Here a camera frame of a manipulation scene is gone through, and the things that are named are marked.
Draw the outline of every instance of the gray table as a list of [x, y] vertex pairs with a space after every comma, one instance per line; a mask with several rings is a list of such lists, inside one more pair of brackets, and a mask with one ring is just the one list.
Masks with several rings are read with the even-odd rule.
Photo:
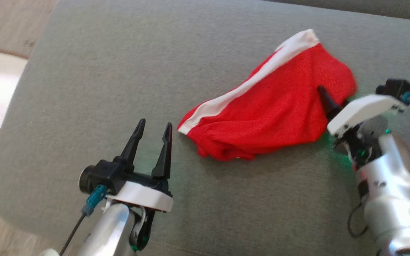
[[[119, 154], [140, 118], [135, 165], [149, 173], [167, 122], [234, 88], [309, 28], [351, 68], [360, 96], [387, 78], [410, 80], [408, 20], [252, 0], [61, 1], [0, 133], [0, 215], [63, 242], [86, 199], [81, 170]], [[410, 144], [410, 109], [392, 121]], [[372, 255], [370, 235], [347, 233], [358, 197], [330, 143], [218, 162], [175, 133], [174, 207], [158, 214], [142, 255]]]

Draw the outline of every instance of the white stripe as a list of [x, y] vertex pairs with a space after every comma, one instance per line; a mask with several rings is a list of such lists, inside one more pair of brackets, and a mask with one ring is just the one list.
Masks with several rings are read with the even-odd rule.
[[232, 100], [243, 95], [264, 77], [275, 71], [280, 66], [286, 64], [289, 60], [293, 59], [304, 50], [316, 46], [319, 42], [319, 39], [316, 37], [312, 29], [298, 32], [280, 44], [280, 46], [278, 46], [275, 50], [278, 50], [278, 52], [275, 53], [270, 60], [246, 82], [242, 83], [233, 91], [204, 102], [197, 107], [191, 117], [178, 128], [178, 131], [180, 133], [188, 134], [192, 128], [198, 125], [202, 118], [219, 115], [219, 113], [221, 113]]

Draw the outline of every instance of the red fabric with white stripe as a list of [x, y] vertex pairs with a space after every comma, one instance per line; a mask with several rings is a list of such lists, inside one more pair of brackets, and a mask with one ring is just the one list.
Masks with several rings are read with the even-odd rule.
[[317, 86], [341, 104], [356, 91], [349, 68], [331, 56], [313, 30], [283, 42], [240, 86], [189, 111], [178, 131], [198, 154], [218, 160], [316, 141], [327, 120]]

